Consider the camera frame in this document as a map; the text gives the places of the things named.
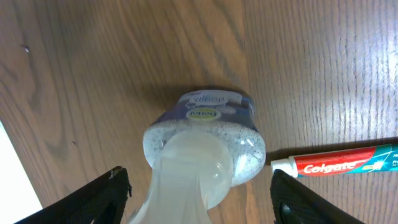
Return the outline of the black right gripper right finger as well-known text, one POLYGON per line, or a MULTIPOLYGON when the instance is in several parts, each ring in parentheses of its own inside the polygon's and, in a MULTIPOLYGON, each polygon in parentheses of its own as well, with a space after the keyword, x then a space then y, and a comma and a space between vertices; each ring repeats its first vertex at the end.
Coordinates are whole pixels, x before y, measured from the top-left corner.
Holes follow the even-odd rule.
POLYGON ((362 224, 282 170, 275 170, 271 199, 278 224, 362 224))

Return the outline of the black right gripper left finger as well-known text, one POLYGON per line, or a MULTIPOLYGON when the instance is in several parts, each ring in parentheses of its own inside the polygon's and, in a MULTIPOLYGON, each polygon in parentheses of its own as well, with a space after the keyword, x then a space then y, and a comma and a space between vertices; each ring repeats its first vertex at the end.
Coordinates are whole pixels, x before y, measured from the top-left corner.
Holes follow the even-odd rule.
POLYGON ((117 166, 16 224, 120 224, 131 195, 127 170, 117 166))

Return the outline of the clear hand sanitizer pump bottle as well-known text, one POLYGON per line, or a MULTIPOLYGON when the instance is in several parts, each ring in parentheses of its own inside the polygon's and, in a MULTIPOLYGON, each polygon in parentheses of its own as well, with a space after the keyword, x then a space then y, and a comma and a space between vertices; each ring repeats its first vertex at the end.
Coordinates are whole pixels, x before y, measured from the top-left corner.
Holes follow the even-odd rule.
POLYGON ((238 91, 182 95, 144 133, 151 183, 129 222, 209 223, 209 209, 264 167, 266 147, 254 115, 252 98, 238 91))

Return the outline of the Colgate toothpaste tube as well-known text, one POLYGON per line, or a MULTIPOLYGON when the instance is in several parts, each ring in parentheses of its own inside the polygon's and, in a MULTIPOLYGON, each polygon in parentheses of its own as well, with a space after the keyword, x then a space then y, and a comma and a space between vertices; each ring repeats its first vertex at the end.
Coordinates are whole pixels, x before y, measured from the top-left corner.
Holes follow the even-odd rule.
POLYGON ((297 177, 387 172, 397 170, 397 145, 347 149, 300 156, 271 162, 271 169, 297 177))

